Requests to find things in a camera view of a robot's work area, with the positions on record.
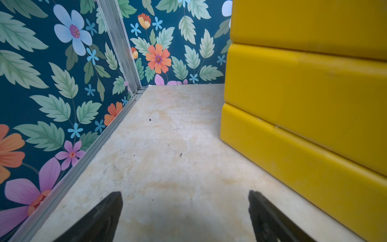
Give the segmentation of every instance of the yellow drawer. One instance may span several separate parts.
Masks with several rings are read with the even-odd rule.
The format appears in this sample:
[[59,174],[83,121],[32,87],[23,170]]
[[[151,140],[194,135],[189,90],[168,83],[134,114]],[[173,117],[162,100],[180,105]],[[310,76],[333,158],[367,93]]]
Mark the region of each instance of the yellow drawer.
[[380,0],[234,0],[233,42],[387,60]]
[[386,62],[232,44],[224,99],[387,175]]
[[370,242],[387,241],[387,178],[225,104],[221,139]]

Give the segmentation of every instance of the orange flower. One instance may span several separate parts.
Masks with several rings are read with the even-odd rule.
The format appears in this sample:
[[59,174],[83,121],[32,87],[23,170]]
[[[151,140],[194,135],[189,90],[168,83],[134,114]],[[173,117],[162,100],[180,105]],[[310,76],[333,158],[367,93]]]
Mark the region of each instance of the orange flower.
[[139,23],[144,29],[148,29],[151,26],[151,18],[148,15],[141,14],[137,16]]
[[133,59],[137,59],[139,57],[139,53],[137,52],[137,49],[132,47],[132,55]]
[[122,103],[120,102],[117,102],[116,103],[116,106],[114,106],[114,104],[112,103],[109,107],[108,107],[108,112],[110,113],[109,114],[105,114],[105,121],[103,122],[106,126],[108,126],[115,117],[117,117],[117,115],[121,112],[122,110]]
[[172,60],[167,58],[170,56],[168,50],[163,50],[162,45],[156,44],[156,49],[151,45],[149,46],[148,51],[150,52],[146,53],[146,60],[149,61],[148,66],[157,74],[161,74],[161,71],[166,73],[168,71],[167,66],[171,66],[172,63]]
[[24,146],[25,142],[22,140],[20,134],[11,134],[5,137],[8,133],[9,127],[5,124],[0,124],[0,184],[3,183],[11,173],[5,167],[19,167],[26,156],[24,152],[14,151]]

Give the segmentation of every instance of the pink flower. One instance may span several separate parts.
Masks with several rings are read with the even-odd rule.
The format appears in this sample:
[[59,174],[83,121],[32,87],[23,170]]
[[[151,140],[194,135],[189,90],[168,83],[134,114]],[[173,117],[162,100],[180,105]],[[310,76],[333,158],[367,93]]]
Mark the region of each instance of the pink flower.
[[[154,83],[156,83],[156,85],[158,86],[165,85],[164,79],[159,74],[156,74],[156,77],[154,78]],[[167,83],[167,85],[182,85],[182,84],[188,84],[187,79],[185,79],[183,83],[181,81],[169,81]]]
[[66,140],[65,141],[65,150],[66,151],[59,151],[55,157],[58,159],[58,160],[63,160],[65,159],[65,161],[63,161],[62,163],[62,171],[63,170],[66,170],[69,166],[70,166],[70,161],[71,161],[71,164],[72,166],[75,166],[78,162],[78,158],[81,158],[83,155],[84,155],[84,151],[83,150],[79,150],[82,146],[82,141],[78,141],[74,144],[74,148],[72,147],[72,144],[70,141]]
[[0,237],[33,214],[53,189],[59,173],[60,164],[53,157],[39,171],[40,191],[28,179],[20,178],[6,182],[5,197],[8,200],[27,206],[0,211]]

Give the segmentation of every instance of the black object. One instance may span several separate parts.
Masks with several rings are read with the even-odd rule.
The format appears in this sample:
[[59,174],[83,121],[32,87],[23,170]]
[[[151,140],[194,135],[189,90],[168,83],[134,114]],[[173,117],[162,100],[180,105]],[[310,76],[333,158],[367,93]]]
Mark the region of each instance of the black object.
[[112,242],[121,209],[121,192],[112,192],[53,242]]
[[260,192],[250,191],[248,200],[257,242],[315,242]]

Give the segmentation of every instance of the light blue flower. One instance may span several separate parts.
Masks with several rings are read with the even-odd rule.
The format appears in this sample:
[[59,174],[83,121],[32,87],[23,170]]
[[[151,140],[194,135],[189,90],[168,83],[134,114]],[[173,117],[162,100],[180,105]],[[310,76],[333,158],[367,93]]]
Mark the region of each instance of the light blue flower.
[[136,36],[138,36],[137,33],[141,34],[141,30],[137,29],[137,28],[139,27],[139,24],[138,24],[138,23],[136,23],[136,26],[133,26],[133,24],[130,24],[130,26],[133,28],[133,29],[131,30],[131,32],[132,32],[132,33],[135,33]]
[[94,29],[94,27],[96,26],[95,23],[90,24],[90,21],[88,19],[86,19],[86,23],[89,25],[86,26],[86,30],[90,31],[91,36],[93,36],[94,33],[97,33],[97,31]]
[[185,8],[185,3],[191,3],[191,0],[178,0],[179,3],[183,2],[183,8]]
[[156,31],[158,28],[162,29],[161,24],[163,23],[163,21],[162,20],[159,21],[159,19],[157,17],[154,17],[154,21],[155,22],[153,22],[152,25],[156,26]]
[[220,65],[223,65],[223,62],[226,63],[226,61],[224,60],[226,56],[225,55],[222,55],[222,57],[220,57],[220,55],[218,55],[218,61],[217,63],[220,63]]
[[82,132],[83,131],[83,128],[78,128],[78,124],[75,123],[74,124],[74,129],[68,129],[67,132],[69,133],[72,133],[70,138],[74,138],[74,136],[76,135],[78,138],[80,138],[80,135],[79,135],[79,132]]
[[94,131],[97,132],[97,130],[99,130],[99,133],[102,133],[102,128],[105,128],[105,127],[106,127],[106,126],[103,124],[103,119],[101,119],[101,122],[99,122],[99,123],[98,123],[97,120],[96,120],[94,123],[97,125],[97,127],[96,127],[96,129],[95,129]]
[[128,103],[128,100],[126,100],[126,97],[124,97],[123,99],[121,99],[122,101],[122,104],[125,106],[127,103]]
[[95,89],[91,89],[91,85],[89,84],[89,88],[85,88],[86,91],[88,91],[87,95],[90,96],[90,94],[92,96],[94,96],[94,93],[96,90]]
[[93,65],[96,64],[96,60],[99,60],[99,58],[96,56],[97,51],[93,50],[93,53],[91,53],[91,50],[89,48],[86,48],[87,52],[90,56],[87,57],[87,61],[93,60]]
[[190,78],[190,81],[192,81],[194,84],[195,84],[195,81],[199,81],[199,79],[197,79],[197,73],[195,74],[195,75],[192,75],[192,74],[190,74],[190,77],[192,77],[192,78]]

